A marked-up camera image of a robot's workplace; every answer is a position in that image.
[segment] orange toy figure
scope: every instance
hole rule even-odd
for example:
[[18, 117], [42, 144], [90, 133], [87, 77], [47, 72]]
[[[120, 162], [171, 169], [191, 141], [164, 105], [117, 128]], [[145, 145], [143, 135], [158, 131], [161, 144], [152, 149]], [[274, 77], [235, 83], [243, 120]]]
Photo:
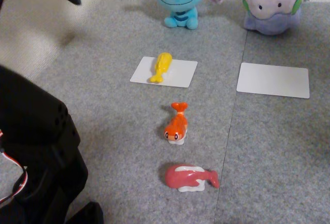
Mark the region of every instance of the orange toy figure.
[[164, 135], [170, 144], [182, 145], [188, 130], [188, 122], [185, 117], [187, 103], [172, 103], [171, 107], [177, 111], [177, 115], [172, 118], [170, 124], [165, 128]]

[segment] white paper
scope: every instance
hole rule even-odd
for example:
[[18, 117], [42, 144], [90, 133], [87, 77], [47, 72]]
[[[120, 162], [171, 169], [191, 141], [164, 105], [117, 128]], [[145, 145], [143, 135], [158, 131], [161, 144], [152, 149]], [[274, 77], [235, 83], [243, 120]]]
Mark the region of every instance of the white paper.
[[130, 81], [179, 88], [189, 87], [197, 62], [173, 59], [168, 71], [162, 75], [163, 82], [151, 83], [149, 79], [155, 74], [156, 62], [157, 58], [143, 57]]
[[309, 99], [308, 69], [242, 63], [237, 91]]

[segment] yellow toy figure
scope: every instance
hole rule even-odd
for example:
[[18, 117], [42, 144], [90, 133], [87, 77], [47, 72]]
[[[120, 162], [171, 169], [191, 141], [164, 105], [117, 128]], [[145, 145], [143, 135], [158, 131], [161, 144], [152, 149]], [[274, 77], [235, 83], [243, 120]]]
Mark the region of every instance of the yellow toy figure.
[[162, 74], [166, 73], [172, 63], [172, 55], [169, 53], [162, 53], [158, 56], [155, 64], [156, 74], [150, 78], [150, 82], [163, 82]]

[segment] gray carpet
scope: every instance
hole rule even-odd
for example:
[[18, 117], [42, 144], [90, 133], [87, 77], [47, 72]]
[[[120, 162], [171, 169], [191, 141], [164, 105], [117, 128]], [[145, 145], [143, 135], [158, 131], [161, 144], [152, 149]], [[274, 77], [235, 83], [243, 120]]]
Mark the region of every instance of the gray carpet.
[[[238, 0], [199, 11], [198, 30], [168, 29], [154, 1], [102, 0], [35, 80], [67, 104], [89, 169], [68, 216], [93, 200], [105, 223], [329, 223], [329, 5], [306, 4], [300, 29], [278, 37], [242, 29]], [[164, 51], [199, 62], [188, 89], [129, 82]], [[242, 59], [309, 68], [310, 100], [236, 93]], [[190, 105], [182, 146], [162, 135], [174, 101]], [[220, 190], [165, 186], [181, 162], [217, 170]]]

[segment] whale figure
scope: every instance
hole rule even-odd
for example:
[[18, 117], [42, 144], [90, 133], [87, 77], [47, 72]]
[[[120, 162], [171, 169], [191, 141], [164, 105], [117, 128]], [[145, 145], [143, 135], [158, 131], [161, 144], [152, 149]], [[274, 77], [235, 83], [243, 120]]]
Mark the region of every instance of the whale figure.
[[150, 82], [163, 82], [162, 74], [166, 73], [172, 63], [172, 55], [169, 53], [162, 53], [158, 56], [155, 64], [156, 74], [150, 78]]
[[178, 189], [179, 192], [201, 192], [205, 189], [206, 180], [209, 180], [215, 188], [220, 187], [217, 172], [206, 171], [199, 166], [174, 165], [165, 174], [166, 185]]
[[185, 117], [185, 110], [188, 104], [172, 103], [171, 107], [177, 111], [177, 115], [172, 118], [169, 125], [164, 130], [164, 135], [170, 144], [182, 145], [188, 130], [188, 121]]

